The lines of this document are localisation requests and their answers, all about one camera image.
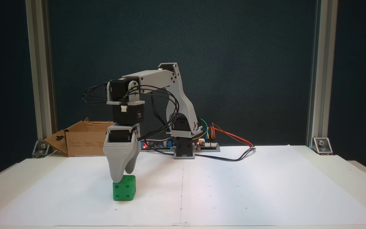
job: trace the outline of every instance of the circuit board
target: circuit board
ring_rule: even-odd
[[[174,145],[171,140],[169,141],[147,141],[148,145],[145,142],[141,142],[141,152],[154,152],[153,149],[157,149],[162,152],[174,152]],[[205,142],[204,139],[199,139],[198,142],[193,142],[193,147],[196,147],[196,153],[199,152],[221,152],[220,146],[217,142]]]

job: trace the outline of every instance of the open cardboard box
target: open cardboard box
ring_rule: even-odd
[[[45,139],[47,144],[67,156],[104,156],[103,146],[108,126],[113,122],[93,121],[88,118]]]

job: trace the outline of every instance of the table surface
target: table surface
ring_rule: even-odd
[[[321,172],[347,191],[359,203],[366,207],[366,167],[347,162],[339,156],[320,156],[306,146],[293,146],[307,160],[315,165]],[[0,210],[27,190],[46,173],[51,171],[61,162],[67,159],[61,153],[55,153],[42,159],[26,159],[19,164],[9,168],[0,174]],[[163,228],[176,229],[178,226],[163,226]],[[262,228],[307,228],[307,229],[346,229],[346,228],[366,228],[366,225],[334,225],[334,226],[252,226],[252,229]],[[16,229],[21,226],[0,226],[0,229]],[[28,226],[28,229],[51,228],[44,226]],[[102,228],[94,226],[58,226],[58,229],[79,229],[79,228]],[[109,226],[106,228],[123,228],[121,226]],[[219,229],[228,228],[228,226],[219,226]]]

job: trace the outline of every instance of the red wire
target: red wire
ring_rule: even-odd
[[[242,140],[243,142],[245,142],[247,145],[249,145],[249,146],[254,146],[251,142],[249,142],[249,141],[247,141],[247,140],[245,140],[245,139],[243,139],[243,138],[240,138],[240,137],[238,137],[237,135],[233,135],[232,133],[228,133],[228,132],[226,132],[226,131],[223,131],[222,129],[217,129],[217,128],[214,128],[214,127],[211,127],[212,128],[212,130],[218,130],[219,132],[223,132],[223,133],[225,133],[225,134],[227,134],[227,135],[231,135],[231,136],[233,136],[233,137],[235,137],[235,138],[238,138],[238,139],[240,139],[240,140]]]

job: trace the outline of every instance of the green dice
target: green dice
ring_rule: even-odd
[[[136,193],[134,175],[124,175],[119,183],[112,183],[114,200],[132,200]]]

